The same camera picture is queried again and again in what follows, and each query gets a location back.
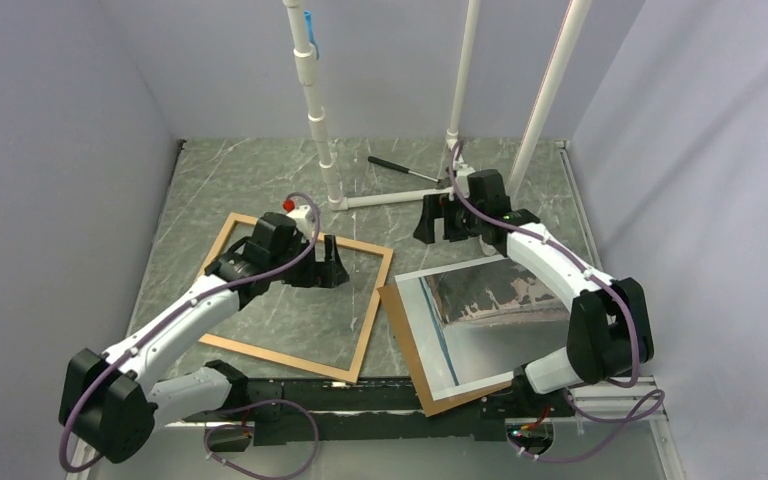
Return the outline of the wooden picture frame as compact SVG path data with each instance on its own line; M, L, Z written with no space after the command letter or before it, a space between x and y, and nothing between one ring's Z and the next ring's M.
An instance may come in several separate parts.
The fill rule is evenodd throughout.
M337 236L349 281L332 289L274 283L263 296L204 334L200 345L288 370L344 382L358 379L394 252Z

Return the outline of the glossy landscape photo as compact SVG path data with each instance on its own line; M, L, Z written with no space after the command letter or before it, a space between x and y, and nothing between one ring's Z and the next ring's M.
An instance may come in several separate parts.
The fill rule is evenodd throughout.
M507 382L566 343L568 308L502 256L401 274L395 286L433 400Z

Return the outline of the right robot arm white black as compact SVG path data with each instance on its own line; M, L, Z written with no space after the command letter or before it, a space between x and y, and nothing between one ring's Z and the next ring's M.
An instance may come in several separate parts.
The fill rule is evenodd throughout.
M636 385L642 364L654 356L645 293L632 278L616 279L565 247L527 209L516 210L501 174L492 169L469 174L450 193L422 199L415 239L458 242L479 238L498 254L535 274L569 310L564 347L526 363L516 374L511 401L534 415L550 393L606 381L621 388Z

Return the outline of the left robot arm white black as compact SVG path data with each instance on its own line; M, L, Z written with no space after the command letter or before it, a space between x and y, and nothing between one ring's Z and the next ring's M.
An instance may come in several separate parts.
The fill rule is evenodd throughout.
M242 311L275 282L335 288L348 281L334 236L317 260L317 209L267 212L250 235L211 260L189 289L154 320L104 350L83 349L67 365L58 421L64 432L112 463L133 456L159 427L201 412L239 417L251 400L248 377L214 360L193 373L163 373L209 330Z

